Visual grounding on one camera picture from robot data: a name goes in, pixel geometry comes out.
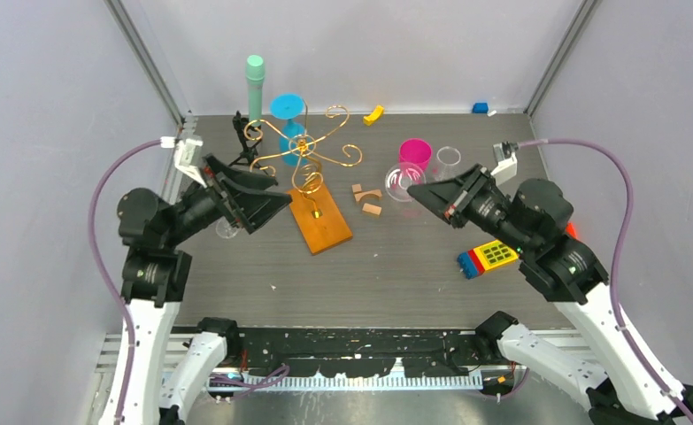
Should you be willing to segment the clear wine glass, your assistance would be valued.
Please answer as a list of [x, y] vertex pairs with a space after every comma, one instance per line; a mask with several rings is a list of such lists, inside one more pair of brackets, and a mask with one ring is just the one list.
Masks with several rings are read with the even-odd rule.
[[399, 162], [392, 166], [385, 175], [384, 186], [386, 193], [395, 201], [409, 203], [413, 197], [408, 189], [417, 184], [424, 184], [424, 171], [416, 164]]
[[432, 168], [432, 177], [436, 182], [449, 180], [459, 173], [459, 165], [462, 156], [458, 149], [451, 146], [443, 146], [435, 154], [435, 162]]
[[222, 239], [232, 239], [236, 237], [241, 229], [235, 224], [229, 223], [225, 218], [221, 218], [216, 222], [215, 232]]

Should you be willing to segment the clear wine glass front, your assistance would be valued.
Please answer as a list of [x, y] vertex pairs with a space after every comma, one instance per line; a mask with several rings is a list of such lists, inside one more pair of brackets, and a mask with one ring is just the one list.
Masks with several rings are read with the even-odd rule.
[[459, 173], [459, 165], [462, 156], [458, 149], [451, 146], [443, 146], [435, 154], [435, 162], [432, 168], [432, 177], [436, 182], [449, 180]]

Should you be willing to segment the pink plastic wine glass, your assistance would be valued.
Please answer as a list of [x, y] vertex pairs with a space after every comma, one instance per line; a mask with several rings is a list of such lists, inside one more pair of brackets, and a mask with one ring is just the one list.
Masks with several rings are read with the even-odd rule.
[[422, 171], [426, 171], [430, 159], [433, 157], [433, 152], [433, 147], [425, 140], [408, 139], [402, 142], [398, 149], [398, 161], [414, 164]]

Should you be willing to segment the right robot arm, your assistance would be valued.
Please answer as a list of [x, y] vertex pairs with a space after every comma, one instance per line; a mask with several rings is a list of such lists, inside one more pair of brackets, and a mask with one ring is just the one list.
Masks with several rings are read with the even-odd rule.
[[595, 356], [579, 359], [498, 312], [477, 327], [476, 351], [488, 363], [519, 363], [567, 393], [595, 424], [671, 424], [693, 414], [693, 385], [674, 378], [641, 337], [627, 341], [628, 318], [612, 305], [596, 254], [566, 232], [573, 213], [561, 189], [528, 179], [505, 195], [484, 166], [409, 195], [454, 228], [473, 223], [519, 256], [526, 281], [581, 333]]

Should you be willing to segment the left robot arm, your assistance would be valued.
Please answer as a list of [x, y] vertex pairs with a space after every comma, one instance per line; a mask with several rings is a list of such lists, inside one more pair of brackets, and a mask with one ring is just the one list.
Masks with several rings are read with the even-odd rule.
[[292, 201], [273, 191], [276, 179], [234, 169], [212, 154], [199, 179], [170, 204], [150, 189], [129, 191], [118, 203], [119, 236], [127, 247], [117, 296], [122, 338], [102, 424], [182, 424], [217, 366], [243, 352], [235, 321], [210, 318], [163, 382], [166, 348], [184, 299], [192, 258], [179, 245], [219, 220], [252, 234]]

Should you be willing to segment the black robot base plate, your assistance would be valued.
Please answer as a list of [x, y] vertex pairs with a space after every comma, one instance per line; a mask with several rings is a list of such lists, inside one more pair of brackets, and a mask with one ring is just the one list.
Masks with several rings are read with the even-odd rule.
[[286, 365], [290, 377], [367, 378], [400, 366], [410, 378], [467, 375], [512, 362], [486, 339], [463, 329], [240, 328], [223, 367], [265, 376]]

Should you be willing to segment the blue plastic wine glass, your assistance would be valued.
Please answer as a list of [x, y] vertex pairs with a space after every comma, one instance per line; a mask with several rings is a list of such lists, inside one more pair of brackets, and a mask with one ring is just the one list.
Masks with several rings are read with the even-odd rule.
[[281, 128], [283, 136], [279, 137], [279, 149], [282, 160], [287, 166], [294, 167], [298, 161], [297, 154], [289, 153], [289, 139], [304, 132], [304, 126], [296, 122], [296, 118], [304, 111], [304, 108], [304, 100], [293, 93], [279, 95], [270, 104], [271, 114], [276, 119], [285, 121]]

